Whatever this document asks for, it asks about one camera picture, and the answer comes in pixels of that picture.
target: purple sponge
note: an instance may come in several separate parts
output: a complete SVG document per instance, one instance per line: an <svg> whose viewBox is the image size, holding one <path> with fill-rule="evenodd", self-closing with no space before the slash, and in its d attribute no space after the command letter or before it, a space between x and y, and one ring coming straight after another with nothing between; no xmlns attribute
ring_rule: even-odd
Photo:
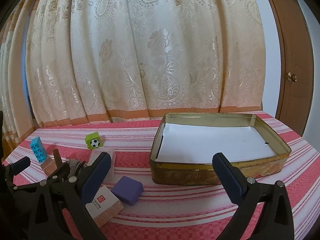
<svg viewBox="0 0 320 240"><path fill-rule="evenodd" d="M122 176L111 192L122 202L133 206L143 192L143 185L140 181Z"/></svg>

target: metal tin box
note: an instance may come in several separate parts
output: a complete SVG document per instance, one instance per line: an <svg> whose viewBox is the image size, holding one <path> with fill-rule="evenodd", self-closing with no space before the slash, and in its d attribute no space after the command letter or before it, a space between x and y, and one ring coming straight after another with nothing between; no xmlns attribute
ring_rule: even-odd
<svg viewBox="0 0 320 240"><path fill-rule="evenodd" d="M261 137L268 142L276 155L231 163L238 167L246 177L260 178L280 172L291 152L291 148L279 135L255 114L168 113L164 115L161 121L149 157L152 179L158 184L193 186L217 185L220 183L212 169L212 164L156 161L166 123L212 127L254 127Z"/></svg>

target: door knob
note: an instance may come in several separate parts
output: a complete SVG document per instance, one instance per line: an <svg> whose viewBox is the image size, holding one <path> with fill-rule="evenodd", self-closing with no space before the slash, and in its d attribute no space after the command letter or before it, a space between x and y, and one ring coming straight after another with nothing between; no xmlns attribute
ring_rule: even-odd
<svg viewBox="0 0 320 240"><path fill-rule="evenodd" d="M292 74L291 72L288 73L288 79L292 82L297 82L298 80L297 76L295 74Z"/></svg>

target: wooden block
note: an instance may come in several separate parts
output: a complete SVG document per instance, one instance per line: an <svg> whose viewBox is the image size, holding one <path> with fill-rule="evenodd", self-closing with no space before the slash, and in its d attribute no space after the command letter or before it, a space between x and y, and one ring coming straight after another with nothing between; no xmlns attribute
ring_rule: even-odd
<svg viewBox="0 0 320 240"><path fill-rule="evenodd" d="M43 163L41 163L40 166L44 173L48 176L50 176L57 169L56 163L53 159L50 158L50 156L48 156L46 160Z"/></svg>

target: cream curtain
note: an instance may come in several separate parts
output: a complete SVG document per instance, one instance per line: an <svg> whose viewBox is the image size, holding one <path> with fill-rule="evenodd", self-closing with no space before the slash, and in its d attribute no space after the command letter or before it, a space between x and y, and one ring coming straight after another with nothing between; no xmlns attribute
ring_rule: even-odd
<svg viewBox="0 0 320 240"><path fill-rule="evenodd" d="M72 0L71 50L90 115L260 109L265 46L255 0Z"/></svg>
<svg viewBox="0 0 320 240"><path fill-rule="evenodd" d="M240 112L265 43L256 0L35 0L25 64L40 126Z"/></svg>
<svg viewBox="0 0 320 240"><path fill-rule="evenodd" d="M1 30L0 96L3 137L13 150L33 132L30 108L22 87L23 30L34 0L21 0Z"/></svg>

